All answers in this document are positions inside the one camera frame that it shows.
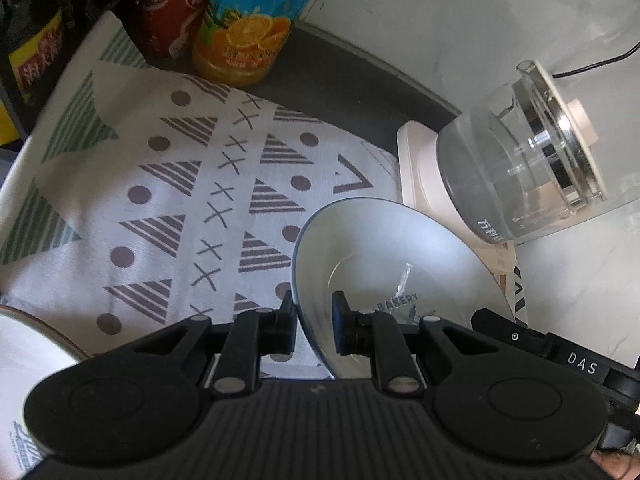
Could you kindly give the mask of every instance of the bottle label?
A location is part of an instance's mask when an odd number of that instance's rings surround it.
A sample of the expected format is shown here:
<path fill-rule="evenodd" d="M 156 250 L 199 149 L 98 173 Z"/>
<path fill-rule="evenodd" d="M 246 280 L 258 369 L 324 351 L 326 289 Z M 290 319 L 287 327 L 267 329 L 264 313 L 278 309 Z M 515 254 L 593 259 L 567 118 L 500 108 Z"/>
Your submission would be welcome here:
<path fill-rule="evenodd" d="M 270 66 L 307 2 L 209 0 L 200 27 L 200 39 L 210 47 L 207 58 L 236 70 Z"/>
<path fill-rule="evenodd" d="M 9 54 L 9 63 L 25 102 L 29 101 L 36 81 L 53 65 L 62 42 L 62 10 L 58 10 L 47 25 Z"/>

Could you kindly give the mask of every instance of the black cable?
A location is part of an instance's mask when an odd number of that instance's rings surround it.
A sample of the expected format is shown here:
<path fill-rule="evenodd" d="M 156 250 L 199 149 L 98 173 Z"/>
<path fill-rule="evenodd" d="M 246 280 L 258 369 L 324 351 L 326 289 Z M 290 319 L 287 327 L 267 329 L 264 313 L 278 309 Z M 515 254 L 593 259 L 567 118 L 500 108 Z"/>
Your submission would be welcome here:
<path fill-rule="evenodd" d="M 600 68 L 601 66 L 610 65 L 611 63 L 616 63 L 618 61 L 622 61 L 627 57 L 631 56 L 633 53 L 640 50 L 640 41 L 638 41 L 631 49 L 627 50 L 624 54 L 620 54 L 619 56 L 610 57 L 609 59 L 604 59 L 603 61 L 599 61 L 597 63 L 593 63 L 587 66 L 583 66 L 580 68 L 576 68 L 574 70 L 568 70 L 567 72 L 560 72 L 558 74 L 553 74 L 554 79 L 561 79 L 563 77 L 569 77 L 571 75 L 581 74 L 583 72 L 587 72 L 588 70 L 593 70 L 594 68 Z"/>

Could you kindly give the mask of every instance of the juice bottle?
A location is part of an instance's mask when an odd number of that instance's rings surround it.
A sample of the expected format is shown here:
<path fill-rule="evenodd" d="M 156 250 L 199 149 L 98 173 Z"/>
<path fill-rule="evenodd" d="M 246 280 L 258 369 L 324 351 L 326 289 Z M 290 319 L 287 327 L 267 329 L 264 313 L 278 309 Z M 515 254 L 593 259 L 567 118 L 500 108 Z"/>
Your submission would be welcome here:
<path fill-rule="evenodd" d="M 201 76 L 232 86 L 263 78 L 308 0 L 209 0 L 193 47 Z"/>

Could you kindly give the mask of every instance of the finger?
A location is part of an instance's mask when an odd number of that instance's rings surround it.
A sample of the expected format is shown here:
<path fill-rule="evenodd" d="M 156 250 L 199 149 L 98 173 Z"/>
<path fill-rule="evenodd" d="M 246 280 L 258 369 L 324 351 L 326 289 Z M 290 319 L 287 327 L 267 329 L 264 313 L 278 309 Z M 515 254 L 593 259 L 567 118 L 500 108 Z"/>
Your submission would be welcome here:
<path fill-rule="evenodd" d="M 636 480 L 640 475 L 640 456 L 637 454 L 595 451 L 591 459 L 616 480 Z"/>

